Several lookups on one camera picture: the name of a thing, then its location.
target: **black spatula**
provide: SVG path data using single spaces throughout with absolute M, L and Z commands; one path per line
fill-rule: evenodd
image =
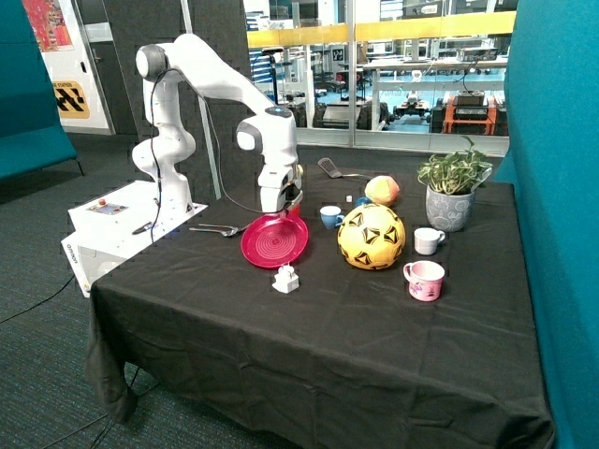
M 356 178 L 361 177 L 366 180 L 371 180 L 373 177 L 368 175 L 360 175 L 359 173 L 352 173 L 350 175 L 344 175 L 339 168 L 335 166 L 333 161 L 331 161 L 328 157 L 323 157 L 318 161 L 318 166 L 321 167 L 325 173 L 327 173 L 331 178 Z

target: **yellow soccer ball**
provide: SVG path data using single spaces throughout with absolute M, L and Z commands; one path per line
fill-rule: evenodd
M 337 242 L 350 265 L 362 269 L 389 268 L 402 253 L 405 228 L 390 208 L 365 204 L 345 216 Z

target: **orange ball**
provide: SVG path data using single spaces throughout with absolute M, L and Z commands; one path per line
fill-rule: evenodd
M 364 191 L 373 203 L 391 207 L 400 195 L 400 186 L 390 176 L 377 176 L 368 181 Z

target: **white control box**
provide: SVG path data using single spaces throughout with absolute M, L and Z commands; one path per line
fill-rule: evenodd
M 75 232 L 62 240 L 69 264 L 85 297 L 92 283 L 206 209 L 162 207 L 156 183 L 134 181 L 68 211 Z

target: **pink cup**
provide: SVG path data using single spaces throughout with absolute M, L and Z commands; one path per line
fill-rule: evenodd
M 410 295 L 419 301 L 434 301 L 441 295 L 441 284 L 446 271 L 428 260 L 405 264 L 403 276 L 410 283 Z

